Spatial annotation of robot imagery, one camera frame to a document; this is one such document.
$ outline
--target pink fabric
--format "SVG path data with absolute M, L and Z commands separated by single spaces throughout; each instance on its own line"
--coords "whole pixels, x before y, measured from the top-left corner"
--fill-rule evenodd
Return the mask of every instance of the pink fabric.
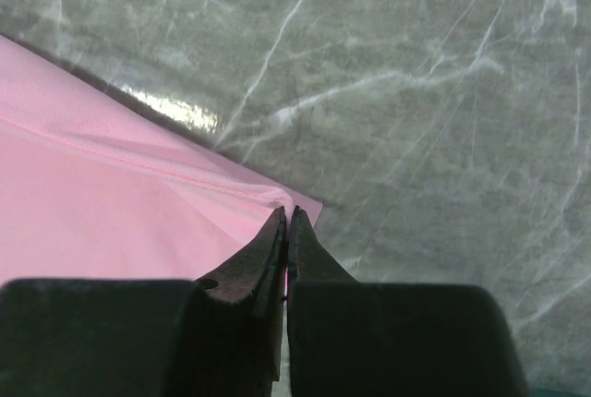
M 144 120 L 0 37 L 0 284 L 188 278 L 271 211 L 321 205 Z

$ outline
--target folded cloth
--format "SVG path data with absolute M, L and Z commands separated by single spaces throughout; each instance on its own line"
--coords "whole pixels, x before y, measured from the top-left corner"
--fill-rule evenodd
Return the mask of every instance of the folded cloth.
M 169 132 L 0 37 L 0 284 L 196 279 L 271 212 L 321 205 Z

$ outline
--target marble countertop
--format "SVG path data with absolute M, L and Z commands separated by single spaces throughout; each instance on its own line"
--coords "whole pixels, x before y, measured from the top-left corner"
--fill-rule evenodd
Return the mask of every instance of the marble countertop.
M 0 0 L 0 31 L 323 201 L 358 279 L 488 288 L 530 382 L 591 394 L 591 0 Z

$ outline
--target marble table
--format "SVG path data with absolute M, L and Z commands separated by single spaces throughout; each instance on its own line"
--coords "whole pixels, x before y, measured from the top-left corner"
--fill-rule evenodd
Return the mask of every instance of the marble table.
M 0 0 L 0 31 L 322 200 L 358 279 L 488 288 L 530 382 L 591 394 L 591 0 Z

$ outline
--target black plastic part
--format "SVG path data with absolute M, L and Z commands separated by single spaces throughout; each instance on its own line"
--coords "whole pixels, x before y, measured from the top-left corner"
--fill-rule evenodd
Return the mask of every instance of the black plastic part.
M 288 249 L 294 397 L 525 397 L 511 334 L 475 286 L 357 283 L 297 211 Z
M 196 282 L 8 283 L 0 397 L 268 397 L 286 258 L 281 209 Z

